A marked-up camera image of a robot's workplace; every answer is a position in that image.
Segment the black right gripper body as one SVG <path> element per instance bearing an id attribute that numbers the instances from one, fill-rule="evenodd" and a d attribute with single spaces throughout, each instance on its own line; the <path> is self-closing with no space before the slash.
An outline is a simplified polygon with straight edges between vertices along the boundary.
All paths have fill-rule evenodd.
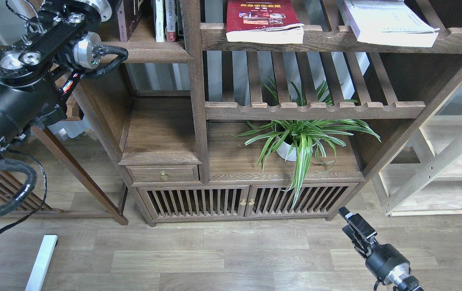
<path id="1" fill-rule="evenodd" d="M 377 278 L 375 285 L 411 285 L 410 262 L 403 254 L 390 244 L 379 244 L 377 232 L 360 214 L 353 214 L 347 223 L 342 230 Z"/>

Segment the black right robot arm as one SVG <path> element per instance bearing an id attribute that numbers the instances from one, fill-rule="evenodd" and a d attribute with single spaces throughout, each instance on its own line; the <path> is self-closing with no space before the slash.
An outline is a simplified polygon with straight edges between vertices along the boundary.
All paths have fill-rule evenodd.
<path id="1" fill-rule="evenodd" d="M 365 259 L 365 266 L 377 278 L 374 290 L 379 284 L 393 284 L 394 291 L 423 290 L 418 279 L 411 275 L 410 262 L 391 244 L 379 244 L 375 239 L 377 232 L 360 214 L 353 214 L 346 207 L 340 207 L 338 213 L 348 223 L 342 228 L 343 232 Z"/>

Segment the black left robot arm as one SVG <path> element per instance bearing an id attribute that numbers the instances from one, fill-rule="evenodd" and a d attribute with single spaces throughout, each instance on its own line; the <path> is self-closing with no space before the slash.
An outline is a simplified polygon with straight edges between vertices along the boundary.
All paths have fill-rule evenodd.
<path id="1" fill-rule="evenodd" d="M 112 20 L 120 0 L 47 0 L 25 21 L 26 33 L 0 50 L 0 171 L 26 176 L 0 217 L 16 210 L 35 188 L 33 167 L 2 158 L 11 144 L 24 141 L 31 127 L 44 129 L 66 118 L 66 102 L 83 79 L 103 77 L 128 58 L 128 51 L 103 45 L 96 33 Z"/>

